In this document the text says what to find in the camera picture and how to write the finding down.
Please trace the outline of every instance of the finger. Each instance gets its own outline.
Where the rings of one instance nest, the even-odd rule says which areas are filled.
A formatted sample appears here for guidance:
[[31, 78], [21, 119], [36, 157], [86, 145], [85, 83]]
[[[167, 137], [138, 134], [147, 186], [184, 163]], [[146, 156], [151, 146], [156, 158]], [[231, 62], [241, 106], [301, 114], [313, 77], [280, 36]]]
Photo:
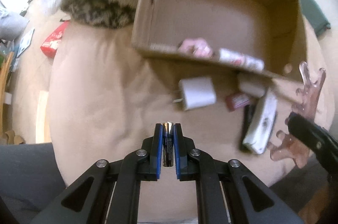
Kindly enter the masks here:
[[304, 85], [312, 85], [308, 64], [306, 62], [301, 62], [299, 65], [299, 70], [303, 78]]
[[296, 95], [298, 96], [300, 93], [303, 93], [303, 90], [300, 88], [296, 89]]
[[315, 84], [317, 86], [320, 86], [320, 88], [322, 88], [325, 78], [326, 78], [326, 70], [324, 68], [320, 68], [318, 70], [318, 77], [317, 77], [317, 81], [315, 82]]
[[283, 131], [277, 131], [277, 133], [276, 133], [277, 138], [282, 140], [282, 141], [284, 140], [285, 135], [286, 134]]
[[268, 142], [266, 148], [270, 151], [274, 150], [277, 148], [277, 146], [275, 146], [274, 144], [272, 144], [271, 142]]
[[295, 162], [298, 168], [303, 168], [308, 162], [308, 159], [307, 157], [304, 156], [297, 156], [296, 158], [293, 159], [293, 161]]
[[286, 125], [288, 125], [289, 121], [290, 121], [290, 118], [287, 117], [287, 118], [285, 119], [284, 123], [285, 123]]
[[304, 107], [299, 103], [294, 103], [291, 105], [291, 110], [294, 111], [295, 113], [302, 114], [304, 111]]
[[270, 158], [273, 161], [279, 161], [279, 160], [282, 160], [284, 158], [292, 158], [292, 154], [286, 148], [278, 148], [278, 149], [270, 152]]

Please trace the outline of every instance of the white plug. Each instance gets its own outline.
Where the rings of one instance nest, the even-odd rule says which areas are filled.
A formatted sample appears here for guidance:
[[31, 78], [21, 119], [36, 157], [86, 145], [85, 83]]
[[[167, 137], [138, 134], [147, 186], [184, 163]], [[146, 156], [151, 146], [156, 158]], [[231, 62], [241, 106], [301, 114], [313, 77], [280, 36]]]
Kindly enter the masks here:
[[179, 82], [184, 110], [216, 103], [216, 93], [210, 77], [182, 79]]

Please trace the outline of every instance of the cardboard box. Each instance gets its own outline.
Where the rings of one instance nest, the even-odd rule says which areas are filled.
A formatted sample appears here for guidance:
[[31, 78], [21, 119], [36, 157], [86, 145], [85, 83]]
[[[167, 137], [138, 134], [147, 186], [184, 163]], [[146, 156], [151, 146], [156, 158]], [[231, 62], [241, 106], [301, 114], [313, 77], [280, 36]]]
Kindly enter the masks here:
[[[177, 51], [186, 38], [199, 37], [216, 52], [212, 58]], [[264, 70], [251, 70], [257, 74], [298, 81], [307, 56], [298, 0], [139, 0], [132, 44], [145, 56], [234, 67], [220, 62], [218, 51], [226, 48], [262, 59]]]

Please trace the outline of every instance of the red box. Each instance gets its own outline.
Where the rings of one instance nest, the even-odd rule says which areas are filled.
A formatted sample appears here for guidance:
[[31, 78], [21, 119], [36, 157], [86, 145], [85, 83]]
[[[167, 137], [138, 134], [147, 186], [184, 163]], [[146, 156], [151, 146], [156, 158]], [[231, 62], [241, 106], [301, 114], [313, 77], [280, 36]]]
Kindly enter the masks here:
[[57, 48], [59, 47], [59, 42], [61, 41], [62, 35], [65, 32], [66, 27], [68, 26], [69, 21], [63, 22], [57, 29], [50, 34], [47, 39], [40, 46], [41, 51], [49, 58], [54, 58]]
[[225, 103], [230, 111], [234, 111], [240, 107], [245, 107], [251, 103], [250, 97], [242, 92], [226, 96]]

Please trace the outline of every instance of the beige bean bag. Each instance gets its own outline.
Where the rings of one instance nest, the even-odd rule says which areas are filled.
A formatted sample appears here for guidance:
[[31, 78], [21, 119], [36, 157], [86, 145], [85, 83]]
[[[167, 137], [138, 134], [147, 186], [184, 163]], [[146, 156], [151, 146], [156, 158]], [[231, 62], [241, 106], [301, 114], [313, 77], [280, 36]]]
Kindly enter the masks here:
[[[318, 41], [308, 27], [311, 70], [325, 67]], [[236, 72], [216, 66], [161, 59], [144, 59], [131, 47], [132, 26], [119, 30], [93, 28], [71, 22], [53, 64], [50, 94], [50, 133], [56, 161], [67, 185], [99, 159], [117, 161], [139, 149], [153, 135], [156, 123], [181, 123], [183, 133], [213, 158], [242, 161], [268, 186], [293, 167], [291, 159], [273, 162], [239, 151], [243, 110], [229, 112], [224, 98], [237, 91]], [[182, 111], [172, 101], [182, 78], [212, 77], [217, 102]], [[278, 119], [275, 133], [287, 131], [285, 118], [299, 86], [277, 82]], [[329, 128], [334, 99], [325, 82], [316, 121]], [[176, 180], [174, 168], [162, 168], [158, 182], [142, 182], [139, 221], [197, 217], [194, 182]]]

